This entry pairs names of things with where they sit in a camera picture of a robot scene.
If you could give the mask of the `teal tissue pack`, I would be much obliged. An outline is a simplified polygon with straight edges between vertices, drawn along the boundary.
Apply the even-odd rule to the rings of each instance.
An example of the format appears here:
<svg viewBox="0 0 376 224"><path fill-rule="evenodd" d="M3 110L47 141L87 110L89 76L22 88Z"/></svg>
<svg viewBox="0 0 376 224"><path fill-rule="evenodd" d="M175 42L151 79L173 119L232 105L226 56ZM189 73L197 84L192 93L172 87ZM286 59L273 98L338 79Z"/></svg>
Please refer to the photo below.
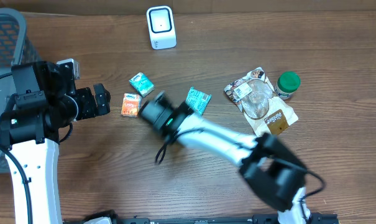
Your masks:
<svg viewBox="0 0 376 224"><path fill-rule="evenodd" d="M129 80L129 83L142 97L146 97L155 89L155 85L142 72L139 72L136 75L134 75Z"/></svg>

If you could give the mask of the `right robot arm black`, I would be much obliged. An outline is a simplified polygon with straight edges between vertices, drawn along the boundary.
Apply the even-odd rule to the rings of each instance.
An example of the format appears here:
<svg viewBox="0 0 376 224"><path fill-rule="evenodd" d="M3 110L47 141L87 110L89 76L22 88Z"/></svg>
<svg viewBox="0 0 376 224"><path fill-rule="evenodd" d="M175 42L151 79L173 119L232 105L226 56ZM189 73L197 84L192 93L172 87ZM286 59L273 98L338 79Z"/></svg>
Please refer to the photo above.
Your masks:
<svg viewBox="0 0 376 224"><path fill-rule="evenodd" d="M279 223L309 223L305 204L308 170L275 135L242 134L202 118L183 102L175 108L164 93L146 101L139 116L164 138L155 163L164 160L174 142L192 149L212 152L231 162L251 190L277 210Z"/></svg>

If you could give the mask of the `orange tissue pack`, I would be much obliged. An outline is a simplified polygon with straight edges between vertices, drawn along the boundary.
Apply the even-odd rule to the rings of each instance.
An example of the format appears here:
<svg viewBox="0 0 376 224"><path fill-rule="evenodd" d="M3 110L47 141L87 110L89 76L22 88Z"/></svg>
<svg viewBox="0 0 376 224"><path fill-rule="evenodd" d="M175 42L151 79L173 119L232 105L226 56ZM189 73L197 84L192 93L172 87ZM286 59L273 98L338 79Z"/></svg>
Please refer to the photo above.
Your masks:
<svg viewBox="0 0 376 224"><path fill-rule="evenodd" d="M122 101L121 115L128 117L137 117L142 97L133 93L125 93Z"/></svg>

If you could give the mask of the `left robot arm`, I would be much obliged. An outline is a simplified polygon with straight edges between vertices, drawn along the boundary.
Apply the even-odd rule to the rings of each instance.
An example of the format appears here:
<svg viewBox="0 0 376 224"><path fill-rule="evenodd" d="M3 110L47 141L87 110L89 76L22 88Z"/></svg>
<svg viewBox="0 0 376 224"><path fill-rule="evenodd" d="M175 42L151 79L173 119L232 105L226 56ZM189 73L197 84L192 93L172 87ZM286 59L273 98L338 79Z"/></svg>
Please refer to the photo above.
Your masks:
<svg viewBox="0 0 376 224"><path fill-rule="evenodd" d="M101 83L77 89L72 59L14 65L10 76L16 93L0 115L0 150L11 170L16 223L62 223L59 130L108 114L111 95Z"/></svg>

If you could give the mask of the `teal wet wipes pack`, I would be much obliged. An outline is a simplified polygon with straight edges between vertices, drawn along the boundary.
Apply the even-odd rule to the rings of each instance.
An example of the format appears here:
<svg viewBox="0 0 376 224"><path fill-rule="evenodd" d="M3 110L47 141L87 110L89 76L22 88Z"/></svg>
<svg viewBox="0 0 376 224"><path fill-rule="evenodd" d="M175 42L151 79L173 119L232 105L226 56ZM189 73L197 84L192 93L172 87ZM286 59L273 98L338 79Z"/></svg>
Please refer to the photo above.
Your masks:
<svg viewBox="0 0 376 224"><path fill-rule="evenodd" d="M187 94L185 102L195 113L202 116L211 98L212 95L207 95L202 91L195 90L192 86Z"/></svg>

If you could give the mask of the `green lid jar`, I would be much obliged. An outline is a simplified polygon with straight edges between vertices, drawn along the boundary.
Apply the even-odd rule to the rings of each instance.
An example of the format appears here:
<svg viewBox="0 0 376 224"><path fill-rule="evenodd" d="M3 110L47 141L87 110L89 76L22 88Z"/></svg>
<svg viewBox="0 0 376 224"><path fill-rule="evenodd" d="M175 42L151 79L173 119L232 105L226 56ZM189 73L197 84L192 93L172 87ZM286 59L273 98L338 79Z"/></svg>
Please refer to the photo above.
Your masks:
<svg viewBox="0 0 376 224"><path fill-rule="evenodd" d="M275 93L283 100L292 97L301 85L300 77L293 71L284 72L280 75L275 85Z"/></svg>

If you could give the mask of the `clear plastic snack bag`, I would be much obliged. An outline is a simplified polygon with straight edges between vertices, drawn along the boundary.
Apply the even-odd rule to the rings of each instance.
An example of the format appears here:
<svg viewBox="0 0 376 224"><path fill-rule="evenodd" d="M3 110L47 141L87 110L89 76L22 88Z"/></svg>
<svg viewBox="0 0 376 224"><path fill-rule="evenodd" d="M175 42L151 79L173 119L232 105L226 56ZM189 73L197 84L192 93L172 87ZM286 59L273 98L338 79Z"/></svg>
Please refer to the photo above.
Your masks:
<svg viewBox="0 0 376 224"><path fill-rule="evenodd" d="M261 67L228 84L225 94L244 115L256 136L279 135L298 121L294 109L277 96Z"/></svg>

